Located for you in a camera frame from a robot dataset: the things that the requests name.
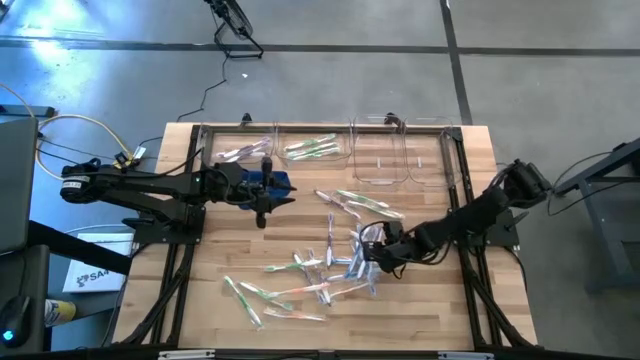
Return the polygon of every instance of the butcher block tabletop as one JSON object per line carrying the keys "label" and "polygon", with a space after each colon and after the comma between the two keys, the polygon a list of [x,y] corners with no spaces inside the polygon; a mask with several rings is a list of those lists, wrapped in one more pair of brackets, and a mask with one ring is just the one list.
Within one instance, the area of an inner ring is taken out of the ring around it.
{"label": "butcher block tabletop", "polygon": [[[156,172],[166,171],[185,161],[194,125],[198,124],[167,124]],[[489,130],[485,126],[461,128],[471,183],[474,195],[478,196],[496,174]],[[288,136],[289,139],[296,139],[298,135]],[[315,136],[319,135],[304,134],[299,138]],[[314,194],[314,189],[327,193],[336,189],[349,190],[384,201],[405,215],[405,229],[422,221],[445,216],[450,204],[447,189],[441,185],[444,175],[439,165],[442,156],[437,138],[408,135],[405,153],[409,166],[414,166],[416,171],[404,181],[380,185],[372,184],[369,180],[385,167],[393,168],[385,177],[397,176],[398,172],[405,171],[404,160],[398,160],[397,149],[388,148],[395,146],[388,137],[366,134],[354,136],[359,137],[359,153],[353,154],[352,151],[352,156],[342,159],[340,154],[334,155],[333,158],[338,159],[334,162],[318,160],[285,167],[277,156],[278,149],[274,150],[273,169],[287,171],[291,184],[297,188],[289,196],[296,201],[267,214],[265,229],[256,227],[255,213],[252,211],[222,203],[206,204],[204,233],[202,241],[195,248],[191,268],[179,340],[181,348],[473,349],[460,260],[454,247],[437,266],[408,265],[400,280],[382,273],[375,284],[375,295],[369,287],[364,287],[332,297],[331,306],[320,304],[315,293],[282,298],[296,310],[324,315],[326,321],[268,316],[263,314],[267,303],[245,290],[245,297],[264,324],[263,329],[257,330],[232,290],[224,283],[223,278],[229,276],[236,282],[249,282],[268,291],[306,286],[307,281],[299,269],[267,273],[264,267],[292,263],[292,253],[296,250],[305,259],[309,258],[309,249],[314,250],[316,257],[323,257],[326,254],[329,212],[335,216],[334,256],[351,257],[349,231],[356,229],[356,219],[326,204]],[[230,151],[255,142],[255,138],[255,134],[217,134],[213,152]],[[418,158],[420,167],[414,165]],[[259,166],[259,163],[246,165],[252,166]],[[461,190],[459,198],[464,204]],[[358,212],[363,217],[362,224],[384,220],[365,209],[358,209]],[[157,299],[167,248],[163,244],[150,245],[133,260],[114,341],[131,334]],[[535,331],[517,262],[502,248],[489,247],[486,256],[496,302],[518,331],[535,343]],[[179,252],[176,261],[179,263],[181,258],[182,252]],[[345,269],[345,266],[333,265],[323,274],[340,274]],[[316,271],[311,270],[311,275],[315,277]],[[328,291],[334,293],[350,286],[352,284],[338,283],[331,285]],[[167,307],[163,340],[169,333],[174,300],[175,295]],[[477,302],[483,335],[489,339],[486,311],[479,298]]]}

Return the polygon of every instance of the tripod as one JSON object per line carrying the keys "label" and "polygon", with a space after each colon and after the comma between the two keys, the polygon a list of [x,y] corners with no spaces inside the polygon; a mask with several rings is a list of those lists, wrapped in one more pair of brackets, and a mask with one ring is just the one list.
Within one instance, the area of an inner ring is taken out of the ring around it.
{"label": "tripod", "polygon": [[230,59],[250,59],[250,58],[262,59],[262,54],[264,54],[264,49],[262,49],[262,46],[260,46],[255,40],[253,40],[251,35],[249,35],[244,28],[240,28],[239,29],[239,33],[242,36],[244,36],[245,38],[247,38],[247,40],[251,41],[253,43],[253,45],[255,45],[260,52],[258,54],[231,55],[231,49],[229,48],[229,46],[227,46],[225,43],[223,43],[222,39],[221,39],[221,36],[223,34],[223,30],[224,30],[225,26],[227,26],[226,21],[222,25],[220,25],[218,27],[218,30],[216,31],[215,35],[213,36],[213,41],[216,43],[216,45],[218,45],[220,50],[222,50],[222,52],[224,52],[224,55],[226,57],[228,57]]}
{"label": "tripod", "polygon": [[[224,52],[225,56],[230,59],[262,59],[264,49],[251,37],[253,27],[240,8],[240,5],[238,5],[235,0],[205,0],[205,2],[209,4],[209,7],[211,8],[211,15],[213,16],[213,22],[217,26],[213,40],[220,50]],[[216,16],[223,20],[222,25],[218,26]],[[251,41],[251,43],[258,48],[259,53],[231,55],[231,47],[222,42],[222,35],[224,34],[225,26],[228,26],[240,40]]]}

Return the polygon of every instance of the yellow cable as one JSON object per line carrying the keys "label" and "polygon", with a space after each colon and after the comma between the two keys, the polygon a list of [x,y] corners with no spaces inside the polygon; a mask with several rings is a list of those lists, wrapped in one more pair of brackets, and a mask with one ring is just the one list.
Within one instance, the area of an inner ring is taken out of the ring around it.
{"label": "yellow cable", "polygon": [[[11,94],[13,94],[16,98],[18,98],[18,100],[20,100],[20,102],[22,102],[22,105],[24,105],[24,107],[27,109],[27,112],[29,113],[29,115],[31,115],[31,117],[35,118],[35,115],[33,114],[33,111],[31,110],[31,107],[29,106],[29,104],[27,104],[27,102],[20,95],[18,95],[18,93],[16,93],[15,91],[11,90],[11,88],[9,88],[7,85],[5,85],[3,83],[0,83],[0,87],[3,87],[7,91],[9,91]],[[94,123],[96,125],[100,125],[103,129],[107,130],[107,132],[116,140],[118,145],[120,145],[120,147],[122,148],[122,150],[124,151],[124,153],[127,155],[127,157],[129,159],[131,159],[133,157],[133,154],[131,153],[131,151],[129,151],[129,149],[127,149],[127,147],[124,145],[122,140],[120,140],[118,135],[116,135],[111,129],[109,129],[109,127],[107,125],[103,124],[102,122],[100,122],[98,120],[95,120],[95,119],[92,119],[90,117],[87,117],[87,116],[74,115],[74,114],[57,115],[57,116],[54,116],[52,118],[49,118],[49,119],[46,119],[46,120],[40,122],[38,124],[38,130],[42,130],[45,126],[47,126],[48,124],[50,124],[51,122],[53,122],[55,120],[65,119],[65,118],[82,119],[82,120],[86,120],[86,121],[92,122],[92,123]],[[62,177],[60,177],[60,176],[54,174],[53,172],[51,172],[42,163],[42,160],[40,159],[40,151],[38,151],[38,150],[40,150],[40,146],[42,146],[42,142],[40,142],[36,146],[36,163],[38,164],[38,166],[40,166],[40,168],[42,168],[42,170],[45,173],[51,175],[51,177],[53,177],[54,179],[62,180]]]}
{"label": "yellow cable", "polygon": [[127,147],[124,145],[122,140],[120,140],[118,135],[116,135],[116,133],[114,133],[111,129],[109,129],[109,127],[107,125],[103,124],[102,122],[100,122],[98,120],[92,119],[92,118],[84,116],[84,115],[74,115],[74,114],[57,115],[57,116],[54,116],[52,118],[49,118],[47,120],[44,120],[44,121],[40,122],[39,128],[40,128],[40,130],[42,130],[45,126],[47,126],[48,124],[50,124],[53,121],[56,121],[56,120],[59,120],[59,119],[67,119],[67,118],[82,119],[82,120],[90,121],[90,122],[92,122],[92,123],[94,123],[96,125],[100,125],[103,129],[107,130],[107,132],[114,138],[114,140],[118,143],[118,145],[120,145],[120,147],[125,152],[127,157],[130,158],[130,157],[133,156],[133,153],[131,151],[129,151],[129,149],[127,149]]}
{"label": "yellow cable", "polygon": [[[131,159],[133,157],[133,154],[131,153],[131,151],[129,151],[129,149],[127,149],[127,147],[124,145],[122,140],[120,140],[118,135],[116,135],[111,129],[109,129],[109,127],[107,125],[103,124],[102,122],[100,122],[100,121],[98,121],[96,119],[92,119],[92,118],[84,116],[84,115],[75,115],[75,114],[57,115],[57,116],[54,116],[52,118],[49,118],[49,119],[46,119],[46,120],[43,120],[42,122],[40,122],[40,124],[38,125],[38,129],[42,130],[45,126],[49,125],[51,122],[59,120],[59,119],[82,119],[82,120],[86,120],[86,121],[92,122],[92,123],[94,123],[96,125],[100,125],[103,129],[107,130],[107,132],[116,140],[118,145],[120,145],[120,147],[122,148],[124,153],[127,155],[127,158]],[[40,144],[38,144],[37,150],[40,149],[41,145],[42,145],[42,142]],[[36,150],[36,162],[42,168],[42,170],[44,170],[44,172],[46,172],[47,174],[51,175],[54,179],[62,180],[62,177],[52,173],[49,169],[47,169],[44,166],[44,164],[42,163],[42,160],[40,160],[40,152],[37,151],[37,150]]]}

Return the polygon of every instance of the plastic container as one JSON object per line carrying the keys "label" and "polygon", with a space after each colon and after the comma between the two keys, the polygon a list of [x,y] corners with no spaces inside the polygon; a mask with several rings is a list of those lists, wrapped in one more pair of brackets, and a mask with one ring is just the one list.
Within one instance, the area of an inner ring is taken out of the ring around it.
{"label": "plastic container", "polygon": [[276,125],[275,154],[284,167],[305,170],[338,170],[349,164],[353,143],[351,120],[336,126],[336,131],[301,132],[299,127]]}
{"label": "plastic container", "polygon": [[[453,120],[449,117],[429,117],[411,120],[413,127],[405,135],[406,159],[411,180],[425,187],[448,188],[462,179],[455,141]],[[418,126],[428,126],[433,135],[421,133]],[[445,169],[449,164],[451,171]]]}
{"label": "plastic container", "polygon": [[257,169],[262,158],[271,157],[276,147],[275,124],[247,124],[244,127],[202,125],[197,147],[203,148],[204,153],[210,152],[206,161],[209,166],[215,163],[237,162],[245,168]]}
{"label": "plastic container", "polygon": [[358,116],[354,126],[355,176],[361,190],[395,191],[407,180],[404,119],[391,115]]}

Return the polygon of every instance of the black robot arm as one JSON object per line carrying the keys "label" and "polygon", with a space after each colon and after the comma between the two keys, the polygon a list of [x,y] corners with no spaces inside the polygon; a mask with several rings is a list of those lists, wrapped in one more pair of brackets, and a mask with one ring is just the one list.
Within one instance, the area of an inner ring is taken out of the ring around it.
{"label": "black robot arm", "polygon": [[544,201],[550,189],[535,165],[516,160],[498,173],[482,195],[443,219],[425,221],[408,231],[398,221],[385,222],[386,239],[365,244],[365,257],[378,262],[385,272],[407,262],[420,263],[450,241],[481,236],[509,207],[527,209]]}
{"label": "black robot arm", "polygon": [[[149,215],[132,226],[159,223],[179,230],[200,222],[207,201],[239,205],[256,212],[258,227],[264,228],[265,213],[294,199],[273,197],[270,189],[295,190],[276,180],[271,159],[264,158],[259,179],[251,181],[249,172],[237,163],[221,163],[200,171],[178,175],[154,174],[128,170],[123,172],[100,160],[65,166],[62,169],[62,198],[74,204],[104,201]],[[168,195],[160,199],[148,194]]]}

